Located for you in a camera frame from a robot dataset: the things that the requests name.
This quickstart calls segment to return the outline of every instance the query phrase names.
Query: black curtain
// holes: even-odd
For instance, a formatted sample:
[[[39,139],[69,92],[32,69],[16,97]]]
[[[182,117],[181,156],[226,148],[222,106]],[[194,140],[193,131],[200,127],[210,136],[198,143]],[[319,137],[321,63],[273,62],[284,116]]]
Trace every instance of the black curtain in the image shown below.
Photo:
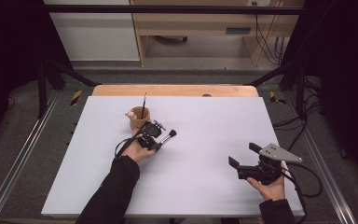
[[[43,0],[30,2],[44,4]],[[49,14],[27,10],[24,4],[27,2],[0,0],[0,120],[10,91],[36,80],[43,59],[72,68]]]
[[[324,1],[307,2],[312,7],[326,8]],[[319,19],[298,20],[285,54],[286,62],[294,57]],[[299,55],[305,59],[302,63],[305,73],[320,78],[325,115],[342,147],[358,162],[358,1],[337,0],[310,42],[305,55]]]

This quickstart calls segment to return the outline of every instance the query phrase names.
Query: pen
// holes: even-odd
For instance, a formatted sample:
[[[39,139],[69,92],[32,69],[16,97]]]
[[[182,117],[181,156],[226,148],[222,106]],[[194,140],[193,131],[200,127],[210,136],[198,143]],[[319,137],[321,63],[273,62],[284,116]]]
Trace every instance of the pen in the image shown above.
[[[143,118],[144,118],[145,103],[146,103],[146,92],[145,92],[145,97],[144,97],[144,105],[142,106],[142,114],[141,114],[141,119],[143,119]]]

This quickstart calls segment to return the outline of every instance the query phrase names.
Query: white board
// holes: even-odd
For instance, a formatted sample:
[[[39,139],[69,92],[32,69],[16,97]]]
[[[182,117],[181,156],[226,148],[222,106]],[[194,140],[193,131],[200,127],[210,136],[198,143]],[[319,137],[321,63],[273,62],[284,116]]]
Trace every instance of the white board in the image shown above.
[[[110,170],[116,145],[131,136],[124,115],[144,97],[89,97],[50,190],[42,214],[81,213]],[[126,217],[248,217],[263,199],[228,165],[257,165],[250,142],[278,145],[262,98],[147,97],[151,119],[177,135],[140,165]],[[304,215],[293,184],[286,197],[295,216]]]

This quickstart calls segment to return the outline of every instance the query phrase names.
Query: hand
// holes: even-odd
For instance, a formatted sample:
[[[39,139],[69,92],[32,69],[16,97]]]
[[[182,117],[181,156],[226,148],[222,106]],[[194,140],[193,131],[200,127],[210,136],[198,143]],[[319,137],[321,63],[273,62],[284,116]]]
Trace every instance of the hand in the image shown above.
[[[138,129],[132,130],[132,136],[134,136],[138,132]],[[121,156],[129,156],[135,162],[139,163],[144,158],[153,156],[156,153],[155,149],[146,150],[143,149],[137,140],[131,142],[131,144],[124,150]]]
[[[281,175],[277,180],[272,182],[269,185],[262,185],[257,180],[248,177],[246,179],[248,183],[260,191],[260,194],[263,196],[264,201],[272,200],[272,201],[278,201],[284,199],[284,176]]]

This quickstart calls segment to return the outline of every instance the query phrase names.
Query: horizontal black bar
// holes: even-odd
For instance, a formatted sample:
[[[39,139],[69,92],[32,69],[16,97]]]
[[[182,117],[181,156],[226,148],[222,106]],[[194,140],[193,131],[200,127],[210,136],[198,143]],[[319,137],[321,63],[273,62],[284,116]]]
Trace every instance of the horizontal black bar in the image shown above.
[[[323,13],[302,7],[210,7],[210,6],[122,6],[122,5],[25,5],[53,13],[172,13],[172,14],[252,14],[304,15]]]

